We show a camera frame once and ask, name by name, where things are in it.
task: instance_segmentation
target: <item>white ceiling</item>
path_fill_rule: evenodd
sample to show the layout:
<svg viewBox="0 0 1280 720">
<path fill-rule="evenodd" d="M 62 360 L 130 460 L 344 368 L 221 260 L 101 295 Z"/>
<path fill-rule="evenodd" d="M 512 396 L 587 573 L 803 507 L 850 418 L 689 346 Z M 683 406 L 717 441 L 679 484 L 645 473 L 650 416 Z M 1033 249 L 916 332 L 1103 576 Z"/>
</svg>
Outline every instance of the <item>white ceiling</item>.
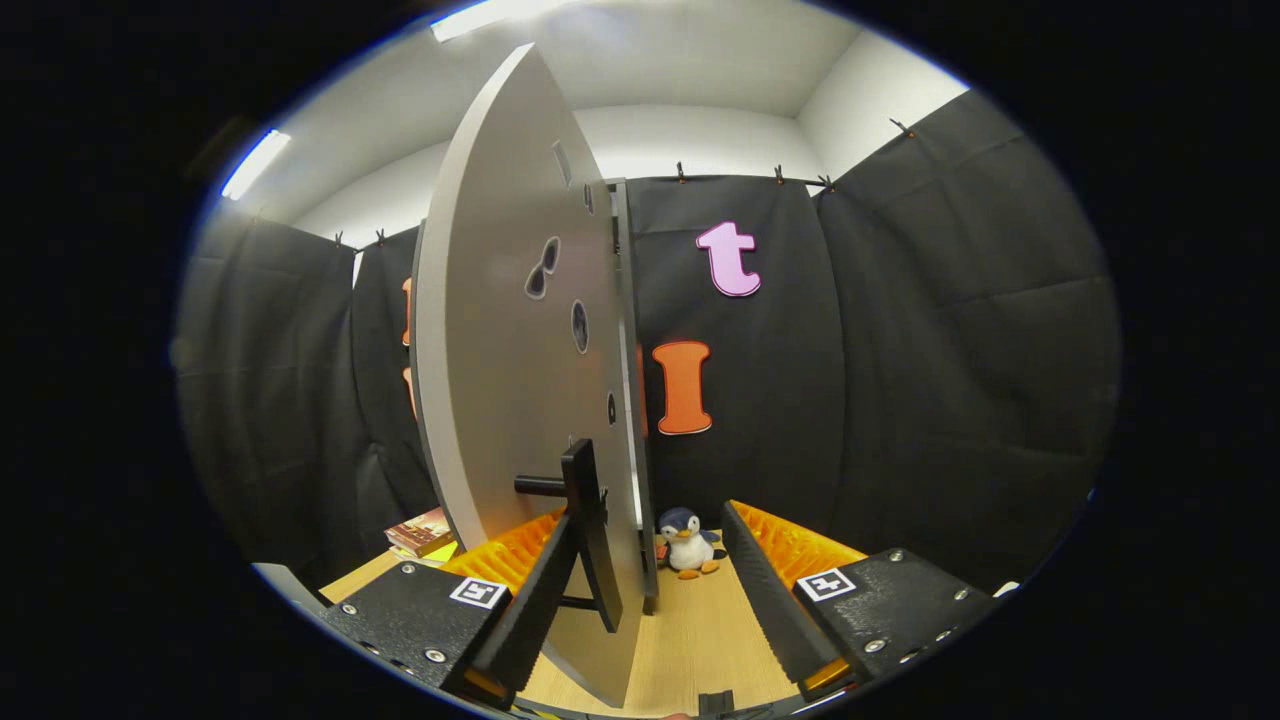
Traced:
<svg viewBox="0 0 1280 720">
<path fill-rule="evenodd" d="M 449 140 L 526 42 L 575 110 L 707 105 L 794 118 L 858 31 L 800 0 L 582 0 L 444 44 L 422 23 L 278 123 L 293 140 L 239 202 L 292 223 L 370 172 Z"/>
</svg>

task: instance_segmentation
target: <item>stuffed penguin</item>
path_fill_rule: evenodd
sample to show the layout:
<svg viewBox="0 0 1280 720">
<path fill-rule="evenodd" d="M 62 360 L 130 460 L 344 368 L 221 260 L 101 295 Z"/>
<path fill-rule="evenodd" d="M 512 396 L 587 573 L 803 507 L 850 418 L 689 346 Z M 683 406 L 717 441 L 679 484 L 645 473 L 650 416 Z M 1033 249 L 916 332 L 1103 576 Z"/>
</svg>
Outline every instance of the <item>stuffed penguin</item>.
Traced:
<svg viewBox="0 0 1280 720">
<path fill-rule="evenodd" d="M 723 551 L 712 547 L 719 542 L 719 536 L 701 529 L 698 515 L 687 507 L 672 507 L 658 519 L 658 529 L 671 546 L 667 564 L 680 571 L 681 580 L 691 580 L 699 573 L 714 573 L 719 568 L 717 553 Z"/>
</svg>

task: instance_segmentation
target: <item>stack of books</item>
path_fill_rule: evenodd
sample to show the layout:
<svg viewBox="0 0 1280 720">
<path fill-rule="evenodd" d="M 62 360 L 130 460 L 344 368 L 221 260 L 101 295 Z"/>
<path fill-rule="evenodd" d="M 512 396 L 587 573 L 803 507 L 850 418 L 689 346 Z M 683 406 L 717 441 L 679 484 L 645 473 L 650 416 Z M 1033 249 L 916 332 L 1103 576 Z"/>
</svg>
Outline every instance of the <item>stack of books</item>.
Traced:
<svg viewBox="0 0 1280 720">
<path fill-rule="evenodd" d="M 433 568 L 443 565 L 458 550 L 443 507 L 387 528 L 387 539 L 397 557 Z"/>
</svg>

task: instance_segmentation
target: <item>ceiling light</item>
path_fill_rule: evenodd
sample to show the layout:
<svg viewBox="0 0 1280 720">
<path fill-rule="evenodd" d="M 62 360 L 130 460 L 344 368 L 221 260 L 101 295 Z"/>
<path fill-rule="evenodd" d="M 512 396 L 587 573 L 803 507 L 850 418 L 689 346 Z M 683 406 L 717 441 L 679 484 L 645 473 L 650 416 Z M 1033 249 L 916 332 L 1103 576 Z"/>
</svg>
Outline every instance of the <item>ceiling light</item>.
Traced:
<svg viewBox="0 0 1280 720">
<path fill-rule="evenodd" d="M 435 40 L 444 42 L 460 35 L 511 18 L 530 18 L 575 0 L 484 0 L 431 23 Z"/>
<path fill-rule="evenodd" d="M 274 129 L 257 141 L 253 150 L 250 150 L 248 155 L 241 160 L 241 165 L 232 173 L 232 179 L 223 186 L 223 197 L 239 200 L 248 186 L 257 179 L 257 176 L 262 174 L 262 170 L 271 164 L 280 150 L 284 150 L 287 142 L 289 142 L 289 136 Z"/>
</svg>

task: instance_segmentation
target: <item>book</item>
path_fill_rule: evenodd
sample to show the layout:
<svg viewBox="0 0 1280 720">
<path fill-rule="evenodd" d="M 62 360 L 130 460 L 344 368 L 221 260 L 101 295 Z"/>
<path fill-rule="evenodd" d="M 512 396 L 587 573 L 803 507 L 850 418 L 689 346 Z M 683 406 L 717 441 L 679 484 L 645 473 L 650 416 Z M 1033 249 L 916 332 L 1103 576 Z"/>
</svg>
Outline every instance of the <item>book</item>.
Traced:
<svg viewBox="0 0 1280 720">
<path fill-rule="evenodd" d="M 453 542 L 453 529 L 444 519 L 444 509 L 436 507 L 387 528 L 387 539 L 392 541 L 393 546 L 411 552 L 415 557 L 426 557 Z"/>
</svg>

